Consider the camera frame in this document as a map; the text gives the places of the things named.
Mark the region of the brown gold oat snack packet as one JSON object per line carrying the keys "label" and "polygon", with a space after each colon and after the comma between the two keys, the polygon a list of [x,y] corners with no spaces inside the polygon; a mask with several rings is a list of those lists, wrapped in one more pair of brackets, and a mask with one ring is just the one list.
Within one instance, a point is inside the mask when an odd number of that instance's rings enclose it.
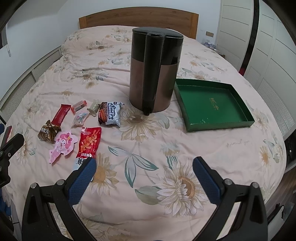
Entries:
{"label": "brown gold oat snack packet", "polygon": [[56,135],[61,131],[60,126],[53,125],[50,120],[42,126],[41,130],[38,133],[38,138],[45,142],[50,142],[51,144],[55,143]]}

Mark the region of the pink cartoon character snack packet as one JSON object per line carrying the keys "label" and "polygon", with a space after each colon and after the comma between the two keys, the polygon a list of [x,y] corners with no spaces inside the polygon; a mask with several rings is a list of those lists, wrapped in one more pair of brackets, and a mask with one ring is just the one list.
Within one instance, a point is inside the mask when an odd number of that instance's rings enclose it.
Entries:
{"label": "pink cartoon character snack packet", "polygon": [[54,148],[49,150],[49,164],[53,164],[61,154],[69,155],[77,142],[78,137],[73,135],[71,131],[59,132],[55,137]]}

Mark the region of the red long snack packet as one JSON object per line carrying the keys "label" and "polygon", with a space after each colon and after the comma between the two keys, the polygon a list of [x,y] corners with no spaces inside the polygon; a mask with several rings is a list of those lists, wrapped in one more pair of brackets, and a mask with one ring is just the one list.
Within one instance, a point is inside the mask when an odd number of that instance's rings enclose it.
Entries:
{"label": "red long snack packet", "polygon": [[71,105],[69,104],[61,104],[59,110],[57,111],[54,118],[52,119],[51,124],[55,126],[61,126],[70,108],[71,108]]}

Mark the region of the clear pink cartoon candy packet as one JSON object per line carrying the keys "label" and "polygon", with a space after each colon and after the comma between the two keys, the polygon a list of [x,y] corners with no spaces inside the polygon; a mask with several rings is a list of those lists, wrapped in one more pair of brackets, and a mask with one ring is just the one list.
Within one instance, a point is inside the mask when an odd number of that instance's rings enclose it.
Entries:
{"label": "clear pink cartoon candy packet", "polygon": [[83,126],[88,116],[89,116],[89,111],[87,110],[80,110],[76,112],[74,116],[74,120],[72,122],[72,127],[75,128],[75,127]]}

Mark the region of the red spicy strip snack packet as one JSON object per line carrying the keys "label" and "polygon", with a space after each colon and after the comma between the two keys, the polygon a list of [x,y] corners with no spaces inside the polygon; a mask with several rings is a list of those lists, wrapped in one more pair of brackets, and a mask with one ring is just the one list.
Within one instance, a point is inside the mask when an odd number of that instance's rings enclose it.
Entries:
{"label": "red spicy strip snack packet", "polygon": [[94,158],[101,140],[101,127],[83,127],[80,132],[79,148],[72,170],[77,170],[87,158]]}

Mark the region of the small orange-ended clear packet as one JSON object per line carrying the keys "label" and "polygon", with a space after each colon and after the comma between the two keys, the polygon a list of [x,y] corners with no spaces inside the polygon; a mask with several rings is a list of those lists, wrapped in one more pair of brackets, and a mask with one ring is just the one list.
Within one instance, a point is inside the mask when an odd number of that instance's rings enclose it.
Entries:
{"label": "small orange-ended clear packet", "polygon": [[82,108],[86,107],[87,102],[85,100],[81,100],[74,105],[71,106],[71,111],[75,114],[77,111],[81,110]]}

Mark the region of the pale green pastry packet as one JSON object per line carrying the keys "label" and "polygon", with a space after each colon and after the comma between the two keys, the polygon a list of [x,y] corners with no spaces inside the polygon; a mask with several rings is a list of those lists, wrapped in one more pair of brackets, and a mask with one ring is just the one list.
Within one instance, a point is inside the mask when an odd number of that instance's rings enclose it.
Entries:
{"label": "pale green pastry packet", "polygon": [[100,107],[100,102],[99,100],[96,99],[92,102],[91,106],[87,108],[87,110],[93,117],[96,117],[99,107]]}

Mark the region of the white radiator cover panel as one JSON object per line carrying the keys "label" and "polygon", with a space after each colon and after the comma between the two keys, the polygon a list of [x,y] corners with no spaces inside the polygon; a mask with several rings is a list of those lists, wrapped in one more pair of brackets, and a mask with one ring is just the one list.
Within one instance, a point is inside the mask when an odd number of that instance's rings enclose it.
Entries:
{"label": "white radiator cover panel", "polygon": [[7,122],[23,97],[38,81],[40,76],[62,56],[61,46],[55,48],[26,70],[1,99],[1,118]]}

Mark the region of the floral pink bed quilt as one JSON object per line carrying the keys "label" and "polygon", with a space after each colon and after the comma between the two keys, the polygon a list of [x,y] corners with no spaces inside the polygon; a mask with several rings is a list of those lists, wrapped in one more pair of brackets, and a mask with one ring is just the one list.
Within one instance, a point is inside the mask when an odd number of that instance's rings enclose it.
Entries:
{"label": "floral pink bed quilt", "polygon": [[85,100],[122,103],[120,126],[102,126],[97,171],[75,211],[97,240],[192,240],[214,211],[192,161],[201,156],[224,178],[260,185],[264,201],[278,187],[287,162],[281,131],[267,104],[236,69],[194,39],[185,38],[177,76],[232,85],[250,110],[250,128],[186,131],[175,97],[148,116],[129,101],[132,28],[78,30],[24,96],[8,124],[24,145],[12,156],[2,190],[18,218],[29,186],[53,185],[77,166],[79,149],[49,163],[53,145],[38,132],[62,104]]}

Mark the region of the green shallow tray box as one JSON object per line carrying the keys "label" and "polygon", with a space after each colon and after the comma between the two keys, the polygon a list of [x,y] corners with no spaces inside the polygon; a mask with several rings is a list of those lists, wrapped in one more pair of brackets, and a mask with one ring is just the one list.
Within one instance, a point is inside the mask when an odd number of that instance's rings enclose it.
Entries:
{"label": "green shallow tray box", "polygon": [[247,105],[230,84],[176,79],[175,95],[187,132],[248,128],[255,122]]}

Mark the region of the brown black electric kettle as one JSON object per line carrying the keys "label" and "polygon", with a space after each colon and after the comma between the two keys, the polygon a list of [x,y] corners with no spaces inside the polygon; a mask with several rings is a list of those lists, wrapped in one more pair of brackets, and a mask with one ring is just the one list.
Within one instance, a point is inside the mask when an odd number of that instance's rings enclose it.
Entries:
{"label": "brown black electric kettle", "polygon": [[129,100],[144,115],[163,111],[171,103],[184,36],[170,29],[132,30]]}

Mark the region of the wooden nightstand with items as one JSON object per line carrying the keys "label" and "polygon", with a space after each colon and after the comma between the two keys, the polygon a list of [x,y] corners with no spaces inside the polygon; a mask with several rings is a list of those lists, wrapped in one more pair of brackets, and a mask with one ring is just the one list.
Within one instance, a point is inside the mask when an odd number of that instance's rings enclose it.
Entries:
{"label": "wooden nightstand with items", "polygon": [[209,40],[207,39],[203,39],[202,40],[202,45],[204,45],[205,47],[211,49],[212,51],[216,52],[218,55],[220,55],[222,58],[225,58],[225,54],[221,53],[215,44],[211,43]]}

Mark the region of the white wardrobe doors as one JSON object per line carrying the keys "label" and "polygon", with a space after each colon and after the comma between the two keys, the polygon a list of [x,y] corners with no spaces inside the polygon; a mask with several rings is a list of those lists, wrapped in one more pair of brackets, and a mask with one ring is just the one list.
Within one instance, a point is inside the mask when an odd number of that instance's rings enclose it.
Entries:
{"label": "white wardrobe doors", "polygon": [[284,138],[295,131],[295,44],[264,1],[221,1],[217,49],[261,95]]}

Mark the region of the wooden headboard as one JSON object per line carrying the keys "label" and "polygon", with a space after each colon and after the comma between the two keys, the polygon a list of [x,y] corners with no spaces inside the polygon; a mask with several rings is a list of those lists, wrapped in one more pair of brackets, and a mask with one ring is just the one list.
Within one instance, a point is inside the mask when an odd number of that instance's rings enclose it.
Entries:
{"label": "wooden headboard", "polygon": [[199,15],[179,9],[138,6],[100,11],[79,18],[80,29],[97,26],[157,27],[196,39]]}

